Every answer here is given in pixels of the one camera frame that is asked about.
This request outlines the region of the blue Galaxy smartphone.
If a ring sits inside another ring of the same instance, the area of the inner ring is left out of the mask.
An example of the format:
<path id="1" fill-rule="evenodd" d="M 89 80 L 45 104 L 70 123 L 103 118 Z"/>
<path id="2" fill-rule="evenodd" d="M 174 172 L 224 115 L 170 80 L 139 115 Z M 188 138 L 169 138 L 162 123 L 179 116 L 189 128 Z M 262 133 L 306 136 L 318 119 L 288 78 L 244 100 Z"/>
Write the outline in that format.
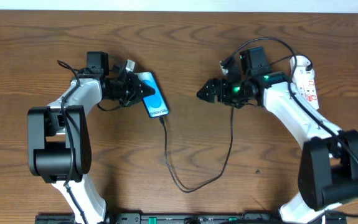
<path id="1" fill-rule="evenodd" d="M 136 73 L 138 78 L 152 87 L 155 94 L 147 96 L 143 99 L 144 106 L 150 118 L 157 118 L 169 114 L 169 108 L 165 102 L 154 75 L 151 72 Z"/>

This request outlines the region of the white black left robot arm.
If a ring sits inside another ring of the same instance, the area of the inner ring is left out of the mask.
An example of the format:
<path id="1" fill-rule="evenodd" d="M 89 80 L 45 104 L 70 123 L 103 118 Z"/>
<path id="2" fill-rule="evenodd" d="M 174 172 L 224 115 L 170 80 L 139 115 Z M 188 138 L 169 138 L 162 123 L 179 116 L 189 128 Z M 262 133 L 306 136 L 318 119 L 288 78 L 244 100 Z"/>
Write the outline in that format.
<path id="1" fill-rule="evenodd" d="M 27 113 L 29 170 L 56 188 L 73 211 L 37 215 L 36 223 L 116 222 L 89 174 L 92 149 L 87 115 L 102 100 L 117 101 L 119 108 L 125 108 L 155 90 L 134 73 L 134 61 L 110 67 L 110 59 L 105 52 L 88 52 L 87 65 L 80 69 L 59 60 L 61 67 L 73 73 L 69 88 L 47 106 Z"/>

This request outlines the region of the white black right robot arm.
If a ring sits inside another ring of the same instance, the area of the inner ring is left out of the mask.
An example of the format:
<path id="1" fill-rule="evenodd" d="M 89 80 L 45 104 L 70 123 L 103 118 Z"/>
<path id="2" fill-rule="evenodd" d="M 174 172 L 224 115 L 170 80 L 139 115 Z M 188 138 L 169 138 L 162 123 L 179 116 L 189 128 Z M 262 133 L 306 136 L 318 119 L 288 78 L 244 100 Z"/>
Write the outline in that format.
<path id="1" fill-rule="evenodd" d="M 278 210 L 282 223 L 327 223 L 347 214 L 338 207 L 358 198 L 358 132 L 343 131 L 315 107 L 316 95 L 304 97 L 300 85 L 314 90 L 314 70 L 303 55 L 290 59 L 290 78 L 273 72 L 263 47 L 240 52 L 242 69 L 233 58 L 221 62 L 226 78 L 207 80 L 197 97 L 242 108 L 250 100 L 273 113 L 301 147 L 299 192 Z"/>

